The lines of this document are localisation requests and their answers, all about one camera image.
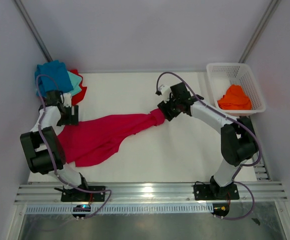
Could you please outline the magenta t shirt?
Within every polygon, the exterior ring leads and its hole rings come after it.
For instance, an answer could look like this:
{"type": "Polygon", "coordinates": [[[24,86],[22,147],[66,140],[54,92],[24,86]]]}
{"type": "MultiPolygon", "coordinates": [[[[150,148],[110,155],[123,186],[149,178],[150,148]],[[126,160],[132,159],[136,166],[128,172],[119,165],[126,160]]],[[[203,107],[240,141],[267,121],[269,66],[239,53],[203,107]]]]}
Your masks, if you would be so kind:
{"type": "Polygon", "coordinates": [[[165,122],[160,109],[150,113],[113,114],[66,125],[58,135],[65,162],[76,167],[101,164],[119,151],[125,138],[165,122]]]}

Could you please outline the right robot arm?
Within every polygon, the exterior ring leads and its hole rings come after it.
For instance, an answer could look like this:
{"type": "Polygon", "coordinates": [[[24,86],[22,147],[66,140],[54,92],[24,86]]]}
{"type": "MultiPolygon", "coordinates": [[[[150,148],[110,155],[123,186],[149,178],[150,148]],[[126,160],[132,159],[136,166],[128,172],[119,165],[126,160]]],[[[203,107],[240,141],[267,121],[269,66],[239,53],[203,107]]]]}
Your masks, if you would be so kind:
{"type": "Polygon", "coordinates": [[[173,86],[157,85],[156,95],[163,97],[158,108],[168,121],[184,113],[201,120],[220,134],[223,159],[210,178],[209,193],[215,199],[225,198],[243,165],[259,150],[251,121],[245,116],[232,119],[230,115],[219,112],[202,96],[191,94],[183,82],[173,86]]]}

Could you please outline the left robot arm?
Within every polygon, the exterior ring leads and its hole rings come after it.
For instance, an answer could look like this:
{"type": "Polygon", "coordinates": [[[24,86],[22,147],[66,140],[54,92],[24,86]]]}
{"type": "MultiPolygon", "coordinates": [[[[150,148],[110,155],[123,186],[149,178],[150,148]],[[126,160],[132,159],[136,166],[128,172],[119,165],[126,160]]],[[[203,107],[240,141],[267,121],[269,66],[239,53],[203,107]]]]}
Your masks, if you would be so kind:
{"type": "Polygon", "coordinates": [[[48,175],[63,185],[62,191],[79,201],[86,200],[90,189],[83,175],[66,163],[65,150],[58,135],[65,126],[77,126],[79,109],[72,106],[71,95],[51,90],[40,96],[42,104],[34,127],[20,136],[20,143],[30,171],[48,175]]]}

